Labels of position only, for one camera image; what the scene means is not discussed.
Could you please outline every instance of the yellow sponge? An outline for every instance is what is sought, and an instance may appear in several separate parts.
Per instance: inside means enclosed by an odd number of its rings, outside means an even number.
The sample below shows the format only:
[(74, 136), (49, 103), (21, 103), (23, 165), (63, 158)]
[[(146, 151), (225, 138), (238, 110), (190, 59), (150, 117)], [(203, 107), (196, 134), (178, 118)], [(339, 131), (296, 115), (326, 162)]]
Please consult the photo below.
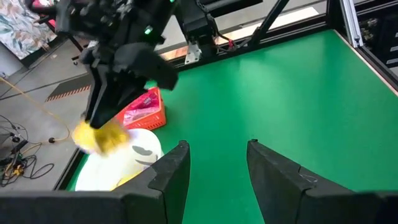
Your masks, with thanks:
[(129, 180), (135, 178), (135, 177), (136, 177), (138, 174), (140, 174), (140, 173), (141, 173), (141, 171), (137, 172), (137, 173), (134, 174), (134, 175), (130, 175), (130, 176), (128, 176), (128, 177), (123, 177), (122, 179), (119, 180), (119, 182), (118, 182), (111, 190), (114, 190), (114, 189), (116, 189), (116, 187), (119, 187), (119, 186), (125, 184), (127, 181), (129, 181)]
[(118, 146), (127, 144), (130, 134), (115, 119), (111, 119), (99, 129), (93, 129), (82, 120), (73, 131), (72, 138), (83, 150), (105, 156)]

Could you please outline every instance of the white plate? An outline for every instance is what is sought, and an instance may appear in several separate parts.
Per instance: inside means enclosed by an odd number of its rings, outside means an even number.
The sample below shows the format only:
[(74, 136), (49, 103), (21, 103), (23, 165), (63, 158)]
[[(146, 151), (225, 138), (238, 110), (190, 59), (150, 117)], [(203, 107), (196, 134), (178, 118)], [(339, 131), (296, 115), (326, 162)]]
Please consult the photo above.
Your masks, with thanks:
[(124, 178), (142, 172), (164, 154), (156, 135), (146, 129), (129, 130), (129, 144), (113, 154), (89, 155), (77, 178), (75, 190), (112, 190)]

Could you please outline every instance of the green mat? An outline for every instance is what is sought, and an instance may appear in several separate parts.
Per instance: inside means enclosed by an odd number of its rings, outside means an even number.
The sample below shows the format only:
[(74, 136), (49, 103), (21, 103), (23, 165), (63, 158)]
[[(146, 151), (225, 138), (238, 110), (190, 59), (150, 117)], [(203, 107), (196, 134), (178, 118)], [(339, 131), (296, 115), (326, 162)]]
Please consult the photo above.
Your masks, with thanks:
[(163, 150), (191, 145), (184, 223), (263, 222), (253, 138), (349, 189), (398, 189), (398, 99), (331, 30), (182, 72), (162, 94)]

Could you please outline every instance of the poster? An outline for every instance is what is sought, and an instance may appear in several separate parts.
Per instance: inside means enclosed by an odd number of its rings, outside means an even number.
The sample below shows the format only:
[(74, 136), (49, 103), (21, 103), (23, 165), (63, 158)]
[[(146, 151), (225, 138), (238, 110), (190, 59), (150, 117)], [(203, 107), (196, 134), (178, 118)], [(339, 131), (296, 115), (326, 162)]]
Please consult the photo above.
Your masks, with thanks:
[[(39, 2), (52, 4), (52, 0)], [(56, 38), (47, 25), (34, 23), (37, 19), (37, 14), (26, 9), (24, 0), (0, 0), (0, 41), (19, 59)]]

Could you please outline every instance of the red basket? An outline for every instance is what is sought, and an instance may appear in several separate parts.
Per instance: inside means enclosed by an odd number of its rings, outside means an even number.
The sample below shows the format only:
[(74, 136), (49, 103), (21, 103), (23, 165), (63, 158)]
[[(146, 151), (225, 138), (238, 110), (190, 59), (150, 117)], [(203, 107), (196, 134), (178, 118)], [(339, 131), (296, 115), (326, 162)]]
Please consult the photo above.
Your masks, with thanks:
[[(157, 110), (154, 113), (143, 116), (143, 117), (133, 121), (131, 124), (125, 125), (125, 127), (127, 129), (144, 128), (144, 129), (148, 129), (148, 130), (153, 130), (155, 128), (159, 128), (166, 124), (166, 114), (165, 114), (165, 110), (164, 110), (164, 102), (163, 102), (162, 96), (160, 95), (159, 88), (157, 88), (157, 87), (155, 87), (155, 88), (157, 89), (156, 93), (157, 93), (157, 96), (159, 97), (159, 102), (160, 102), (159, 110)], [(116, 115), (116, 119), (119, 120), (119, 122), (122, 124), (123, 124), (124, 114), (127, 110), (127, 107), (125, 107), (122, 111), (120, 111)]]

